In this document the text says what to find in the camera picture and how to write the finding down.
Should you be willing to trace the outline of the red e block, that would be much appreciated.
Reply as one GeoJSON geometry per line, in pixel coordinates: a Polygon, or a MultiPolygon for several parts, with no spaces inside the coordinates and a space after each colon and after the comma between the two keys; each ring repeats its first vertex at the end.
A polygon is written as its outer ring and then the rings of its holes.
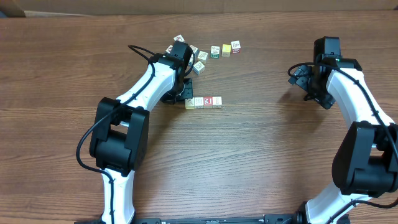
{"type": "Polygon", "coordinates": [[[213,96],[212,97],[212,107],[213,108],[221,108],[222,107],[222,97],[220,96],[213,96]]]}
{"type": "Polygon", "coordinates": [[[213,97],[206,96],[203,98],[203,107],[204,109],[209,109],[213,107],[213,97]]]}

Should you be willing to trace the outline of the yellow top picture block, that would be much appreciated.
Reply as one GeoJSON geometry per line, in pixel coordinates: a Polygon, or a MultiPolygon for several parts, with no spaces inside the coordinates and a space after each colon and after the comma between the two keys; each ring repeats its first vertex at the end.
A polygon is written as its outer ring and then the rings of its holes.
{"type": "Polygon", "coordinates": [[[195,109],[203,109],[204,108],[204,97],[195,97],[194,98],[194,106],[195,106],[195,109]]]}

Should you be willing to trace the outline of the plain wooden picture block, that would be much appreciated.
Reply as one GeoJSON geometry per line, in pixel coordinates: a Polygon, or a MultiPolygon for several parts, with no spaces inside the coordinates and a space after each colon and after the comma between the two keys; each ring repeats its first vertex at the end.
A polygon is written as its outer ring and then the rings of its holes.
{"type": "Polygon", "coordinates": [[[188,98],[185,99],[185,108],[190,110],[195,108],[195,99],[194,98],[188,98]]]}

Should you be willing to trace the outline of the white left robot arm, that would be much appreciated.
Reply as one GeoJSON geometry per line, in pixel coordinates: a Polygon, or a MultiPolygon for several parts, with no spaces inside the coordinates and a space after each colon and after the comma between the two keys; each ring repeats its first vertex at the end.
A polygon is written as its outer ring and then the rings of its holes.
{"type": "Polygon", "coordinates": [[[99,223],[133,223],[134,174],[146,153],[150,112],[160,101],[175,104],[192,98],[187,76],[193,56],[188,44],[175,41],[170,52],[151,54],[145,74],[130,90],[98,103],[89,153],[104,183],[99,223]]]}

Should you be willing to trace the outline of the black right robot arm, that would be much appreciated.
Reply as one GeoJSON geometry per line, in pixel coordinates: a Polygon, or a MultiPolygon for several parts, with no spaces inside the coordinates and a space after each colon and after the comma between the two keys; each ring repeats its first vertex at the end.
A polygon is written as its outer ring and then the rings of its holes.
{"type": "Polygon", "coordinates": [[[313,61],[287,71],[289,83],[324,109],[338,104],[348,132],[332,163],[332,181],[315,198],[301,204],[289,223],[349,223],[359,204],[390,209],[372,198],[397,190],[397,124],[366,85],[359,62],[344,58],[340,40],[324,36],[313,45],[313,61]]]}

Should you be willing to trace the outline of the red E block front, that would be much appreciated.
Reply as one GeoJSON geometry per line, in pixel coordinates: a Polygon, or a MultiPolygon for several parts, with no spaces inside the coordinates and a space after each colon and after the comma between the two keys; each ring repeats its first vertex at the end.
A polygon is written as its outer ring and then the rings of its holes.
{"type": "Polygon", "coordinates": [[[213,97],[206,96],[203,98],[203,107],[204,109],[209,109],[213,107],[213,97]]]}

